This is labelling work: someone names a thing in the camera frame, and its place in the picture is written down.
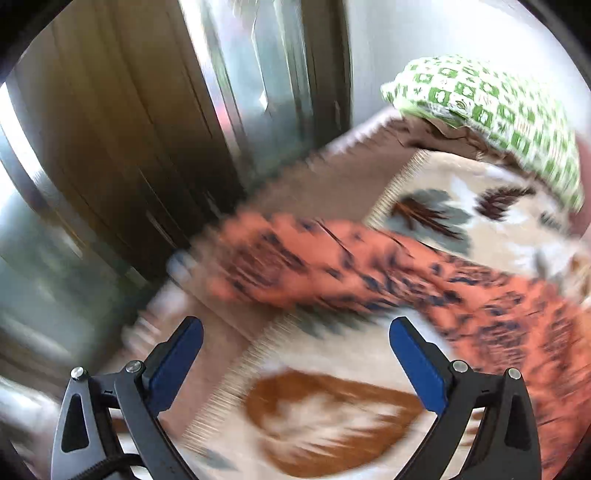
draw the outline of white wall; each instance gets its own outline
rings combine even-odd
[[[460,54],[531,74],[562,101],[591,140],[591,92],[552,33],[517,0],[345,0],[351,48],[352,121],[385,106],[379,87],[412,59]]]

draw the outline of brown leaf pattern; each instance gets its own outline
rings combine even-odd
[[[268,461],[298,478],[372,462],[424,411],[410,393],[296,370],[260,378],[244,408]]]
[[[404,218],[409,230],[414,230],[414,221],[449,238],[453,238],[455,240],[460,239],[460,235],[457,232],[454,232],[440,222],[440,220],[447,219],[444,214],[438,210],[424,205],[412,197],[412,195],[406,195],[397,201],[392,207],[391,215],[400,215],[402,218]]]
[[[517,202],[520,197],[526,195],[535,195],[535,190],[531,187],[489,189],[478,198],[476,211],[495,222],[502,222],[505,219],[507,209]]]

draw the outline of green and white pillow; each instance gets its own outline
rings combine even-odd
[[[567,207],[581,208],[574,131],[562,105],[534,80],[453,55],[413,60],[381,90],[403,114],[480,132],[495,148],[513,153],[524,170],[539,174]]]

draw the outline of black cable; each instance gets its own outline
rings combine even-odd
[[[128,466],[144,466],[142,457],[137,453],[113,455],[73,476],[70,480],[102,480],[113,472]]]

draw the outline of orange patterned cloth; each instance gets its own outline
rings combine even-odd
[[[477,265],[361,224],[243,213],[220,234],[209,283],[227,300],[357,312],[411,306],[479,371],[523,373],[544,479],[562,468],[591,423],[591,351],[584,311],[543,280]]]

